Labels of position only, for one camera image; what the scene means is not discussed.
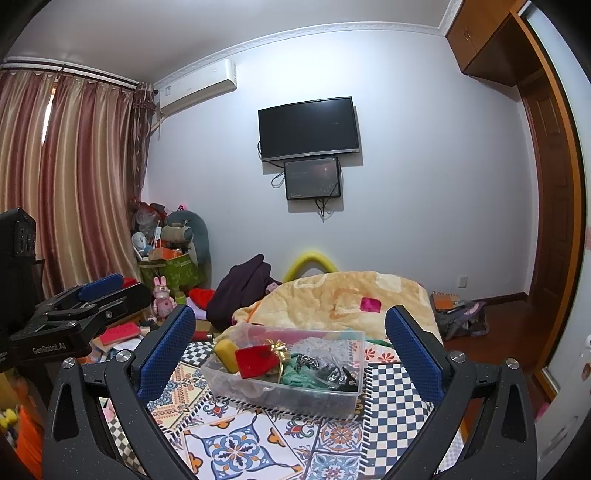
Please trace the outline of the white air conditioner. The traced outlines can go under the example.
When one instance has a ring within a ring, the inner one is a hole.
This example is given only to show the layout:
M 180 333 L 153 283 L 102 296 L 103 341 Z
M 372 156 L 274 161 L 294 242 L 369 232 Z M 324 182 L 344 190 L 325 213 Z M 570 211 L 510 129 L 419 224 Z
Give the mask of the white air conditioner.
M 159 111 L 170 116 L 238 89 L 235 63 L 224 59 L 159 87 Z

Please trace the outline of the grey backpack on floor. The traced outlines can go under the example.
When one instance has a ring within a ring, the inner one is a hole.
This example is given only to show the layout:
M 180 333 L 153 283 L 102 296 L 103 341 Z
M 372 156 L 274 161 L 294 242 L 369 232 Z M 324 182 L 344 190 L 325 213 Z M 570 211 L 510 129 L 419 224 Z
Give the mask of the grey backpack on floor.
M 444 340 L 486 336 L 489 333 L 484 310 L 486 301 L 462 300 L 455 294 L 433 292 L 430 302 Z

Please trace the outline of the red notebook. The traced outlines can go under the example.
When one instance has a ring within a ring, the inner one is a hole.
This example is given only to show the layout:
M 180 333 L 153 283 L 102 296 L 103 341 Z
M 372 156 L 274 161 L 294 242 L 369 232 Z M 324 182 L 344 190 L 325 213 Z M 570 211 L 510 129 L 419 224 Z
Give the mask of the red notebook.
M 135 338 L 139 334 L 139 326 L 133 322 L 127 322 L 106 329 L 105 332 L 99 336 L 99 340 L 103 346 L 108 346 Z

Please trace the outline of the wall mounted black television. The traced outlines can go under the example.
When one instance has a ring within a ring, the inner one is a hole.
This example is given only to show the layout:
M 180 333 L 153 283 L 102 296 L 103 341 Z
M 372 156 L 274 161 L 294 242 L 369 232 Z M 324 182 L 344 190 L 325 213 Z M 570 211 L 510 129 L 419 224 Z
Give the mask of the wall mounted black television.
M 259 151 L 263 161 L 359 153 L 360 149 L 352 97 L 259 110 Z

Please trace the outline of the floral silk scarf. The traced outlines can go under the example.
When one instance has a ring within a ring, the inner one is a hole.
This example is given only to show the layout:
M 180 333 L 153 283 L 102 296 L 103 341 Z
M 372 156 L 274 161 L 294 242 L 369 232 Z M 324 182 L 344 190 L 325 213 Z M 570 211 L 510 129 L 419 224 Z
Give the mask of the floral silk scarf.
M 357 347 L 359 347 L 358 340 L 308 337 L 291 345 L 290 353 L 310 357 L 332 357 L 339 362 L 351 362 Z

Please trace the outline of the green knitted cloth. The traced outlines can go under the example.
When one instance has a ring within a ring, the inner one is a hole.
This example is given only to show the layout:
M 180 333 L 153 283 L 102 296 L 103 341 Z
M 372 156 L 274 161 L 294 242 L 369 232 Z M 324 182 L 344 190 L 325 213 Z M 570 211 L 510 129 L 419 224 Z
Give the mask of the green knitted cloth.
M 329 382 L 322 380 L 317 373 L 317 370 L 307 366 L 301 366 L 300 369 L 297 369 L 297 365 L 287 364 L 283 367 L 280 384 L 311 390 L 330 390 L 331 385 L 329 385 Z

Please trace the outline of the patterned tablecloth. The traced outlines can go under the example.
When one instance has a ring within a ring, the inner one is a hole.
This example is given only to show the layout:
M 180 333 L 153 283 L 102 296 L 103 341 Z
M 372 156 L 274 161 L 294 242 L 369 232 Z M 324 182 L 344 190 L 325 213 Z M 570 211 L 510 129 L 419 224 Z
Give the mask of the patterned tablecloth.
M 365 385 L 348 420 L 215 397 L 201 372 L 211 345 L 201 342 L 185 349 L 147 410 L 198 479 L 381 479 L 433 407 L 393 349 L 370 344 L 365 355 Z

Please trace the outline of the pink rabbit figure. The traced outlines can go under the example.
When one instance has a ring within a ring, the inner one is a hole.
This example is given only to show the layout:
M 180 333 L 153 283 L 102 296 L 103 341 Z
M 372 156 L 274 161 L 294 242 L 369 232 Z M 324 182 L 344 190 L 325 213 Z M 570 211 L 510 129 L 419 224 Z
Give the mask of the pink rabbit figure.
M 167 287 L 165 276 L 153 278 L 152 296 L 152 315 L 157 322 L 162 322 L 176 307 L 176 302 Z

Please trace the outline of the grey plush toy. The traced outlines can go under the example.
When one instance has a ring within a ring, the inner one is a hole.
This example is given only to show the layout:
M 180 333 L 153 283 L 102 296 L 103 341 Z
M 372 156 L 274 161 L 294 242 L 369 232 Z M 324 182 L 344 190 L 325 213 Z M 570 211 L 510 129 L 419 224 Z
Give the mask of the grey plush toy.
M 177 210 L 168 214 L 161 230 L 161 239 L 170 248 L 182 249 L 197 267 L 204 267 L 211 262 L 207 227 L 201 217 L 190 210 Z

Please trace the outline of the black white patterned cloth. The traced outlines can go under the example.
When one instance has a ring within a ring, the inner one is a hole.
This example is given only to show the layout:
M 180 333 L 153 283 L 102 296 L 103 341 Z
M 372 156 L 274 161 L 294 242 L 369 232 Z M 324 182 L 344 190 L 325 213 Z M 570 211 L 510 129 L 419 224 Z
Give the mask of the black white patterned cloth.
M 353 375 L 353 368 L 346 363 L 339 363 L 332 358 L 294 354 L 288 364 L 297 365 L 297 369 L 307 366 L 317 370 L 318 377 L 328 381 L 332 391 L 353 392 L 358 390 L 359 381 Z

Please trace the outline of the striped brown curtain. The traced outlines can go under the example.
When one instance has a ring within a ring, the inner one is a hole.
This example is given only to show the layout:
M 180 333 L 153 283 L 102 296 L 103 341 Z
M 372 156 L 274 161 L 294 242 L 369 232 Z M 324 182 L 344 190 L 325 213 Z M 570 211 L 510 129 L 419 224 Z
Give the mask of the striped brown curtain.
M 145 83 L 2 70 L 1 208 L 35 219 L 46 295 L 114 273 L 138 278 L 132 217 L 155 109 Z

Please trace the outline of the small black wall monitor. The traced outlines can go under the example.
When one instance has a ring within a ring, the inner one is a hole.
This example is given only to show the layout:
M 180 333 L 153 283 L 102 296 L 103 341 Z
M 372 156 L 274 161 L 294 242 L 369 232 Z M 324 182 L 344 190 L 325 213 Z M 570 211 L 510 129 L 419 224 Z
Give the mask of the small black wall monitor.
M 287 201 L 321 200 L 342 195 L 341 164 L 337 157 L 284 162 Z

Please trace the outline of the red velvet gold pouch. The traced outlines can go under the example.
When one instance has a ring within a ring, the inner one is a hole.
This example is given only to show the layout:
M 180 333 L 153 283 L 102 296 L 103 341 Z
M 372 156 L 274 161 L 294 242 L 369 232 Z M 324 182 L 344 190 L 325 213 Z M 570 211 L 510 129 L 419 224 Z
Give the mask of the red velvet gold pouch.
M 284 366 L 290 362 L 290 350 L 283 341 L 267 339 L 266 343 L 236 350 L 235 360 L 243 379 L 276 374 L 280 381 Z

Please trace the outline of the dark purple garment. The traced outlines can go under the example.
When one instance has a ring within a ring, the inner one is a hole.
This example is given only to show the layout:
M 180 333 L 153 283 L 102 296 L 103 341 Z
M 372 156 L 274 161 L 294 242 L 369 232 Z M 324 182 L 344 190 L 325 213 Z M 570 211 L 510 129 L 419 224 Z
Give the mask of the dark purple garment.
M 219 332 L 231 327 L 236 310 L 263 299 L 270 292 L 270 285 L 276 284 L 270 272 L 271 266 L 263 254 L 232 266 L 207 304 L 206 320 Z

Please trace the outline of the clear plastic storage box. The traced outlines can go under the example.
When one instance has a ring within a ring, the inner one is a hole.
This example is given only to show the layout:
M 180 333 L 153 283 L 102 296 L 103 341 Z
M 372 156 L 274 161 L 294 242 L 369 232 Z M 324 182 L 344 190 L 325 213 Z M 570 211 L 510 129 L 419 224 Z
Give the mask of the clear plastic storage box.
M 346 419 L 363 390 L 366 334 L 242 323 L 201 373 L 211 393 L 276 411 Z

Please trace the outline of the yellow green sponge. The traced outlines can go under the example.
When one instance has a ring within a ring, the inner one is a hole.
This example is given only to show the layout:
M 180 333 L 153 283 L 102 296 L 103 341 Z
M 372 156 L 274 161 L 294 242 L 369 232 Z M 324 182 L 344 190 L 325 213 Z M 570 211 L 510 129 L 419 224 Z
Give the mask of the yellow green sponge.
M 228 338 L 217 340 L 213 348 L 215 356 L 230 374 L 235 374 L 238 371 L 238 362 L 235 357 L 236 351 L 238 351 L 238 346 Z

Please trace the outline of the beige fleece blanket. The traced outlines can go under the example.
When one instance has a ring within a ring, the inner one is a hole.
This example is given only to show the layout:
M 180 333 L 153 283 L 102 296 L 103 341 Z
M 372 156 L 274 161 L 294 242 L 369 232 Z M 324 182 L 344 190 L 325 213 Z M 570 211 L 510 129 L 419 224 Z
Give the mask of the beige fleece blanket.
M 385 340 L 385 316 L 404 306 L 417 323 L 441 337 L 427 290 L 394 274 L 335 272 L 283 283 L 232 315 L 235 324 L 251 323 L 301 330 L 356 330 Z

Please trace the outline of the white sliding door with hearts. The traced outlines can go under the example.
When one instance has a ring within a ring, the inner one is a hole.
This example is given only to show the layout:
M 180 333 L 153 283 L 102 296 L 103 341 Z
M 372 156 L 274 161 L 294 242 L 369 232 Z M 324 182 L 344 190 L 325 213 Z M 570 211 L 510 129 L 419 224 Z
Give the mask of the white sliding door with hearts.
M 538 477 L 590 477 L 590 3 L 534 1 L 525 18 L 541 41 L 566 107 L 565 138 L 582 200 L 572 239 L 576 273 L 566 278 L 566 323 L 546 367 L 558 387 L 537 420 Z

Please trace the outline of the yellow foam tube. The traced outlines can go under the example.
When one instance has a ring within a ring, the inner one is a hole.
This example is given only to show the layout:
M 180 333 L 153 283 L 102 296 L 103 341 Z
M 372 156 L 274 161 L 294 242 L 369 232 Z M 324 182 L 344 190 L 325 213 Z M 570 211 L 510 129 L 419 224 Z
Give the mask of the yellow foam tube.
M 287 268 L 286 274 L 283 275 L 283 283 L 300 278 L 301 273 L 304 273 L 311 268 L 321 270 L 324 273 L 335 273 L 339 271 L 337 266 L 335 266 L 335 263 L 327 256 L 318 251 L 308 250 L 301 253 L 301 255 L 291 263 L 290 267 Z

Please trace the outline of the green storage box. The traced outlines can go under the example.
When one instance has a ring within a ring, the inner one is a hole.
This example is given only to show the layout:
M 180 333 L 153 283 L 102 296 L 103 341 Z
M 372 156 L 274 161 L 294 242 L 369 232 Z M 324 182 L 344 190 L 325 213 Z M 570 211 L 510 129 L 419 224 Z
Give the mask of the green storage box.
M 168 260 L 140 261 L 138 267 L 142 282 L 149 288 L 154 286 L 155 277 L 165 277 L 171 292 L 188 291 L 206 280 L 205 271 L 188 254 Z

